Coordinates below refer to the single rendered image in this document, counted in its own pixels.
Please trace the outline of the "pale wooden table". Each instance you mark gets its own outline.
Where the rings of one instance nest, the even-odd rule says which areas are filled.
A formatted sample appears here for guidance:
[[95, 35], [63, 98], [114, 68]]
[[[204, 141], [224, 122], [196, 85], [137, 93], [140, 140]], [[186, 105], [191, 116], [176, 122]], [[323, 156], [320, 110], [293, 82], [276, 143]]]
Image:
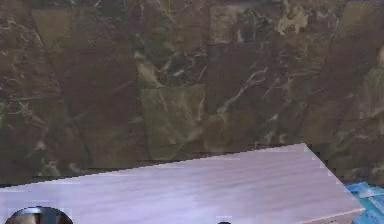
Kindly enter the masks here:
[[0, 188], [74, 224], [350, 224], [364, 208], [304, 144]]

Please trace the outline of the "blue patterned cloth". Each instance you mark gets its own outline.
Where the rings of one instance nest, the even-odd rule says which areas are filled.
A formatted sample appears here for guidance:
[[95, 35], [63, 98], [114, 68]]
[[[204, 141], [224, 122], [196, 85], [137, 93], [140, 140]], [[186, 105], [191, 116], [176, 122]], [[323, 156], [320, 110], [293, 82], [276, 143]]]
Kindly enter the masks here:
[[352, 224], [384, 224], [384, 188], [370, 186], [366, 182], [347, 185], [346, 188], [365, 208]]

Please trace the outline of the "dark round metal object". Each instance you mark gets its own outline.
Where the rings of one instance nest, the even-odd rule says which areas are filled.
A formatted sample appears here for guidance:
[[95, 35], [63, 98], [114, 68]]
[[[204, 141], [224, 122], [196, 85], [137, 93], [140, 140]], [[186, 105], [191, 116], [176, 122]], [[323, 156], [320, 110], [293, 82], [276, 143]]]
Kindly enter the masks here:
[[59, 209], [37, 206], [14, 212], [4, 224], [74, 224], [74, 222]]

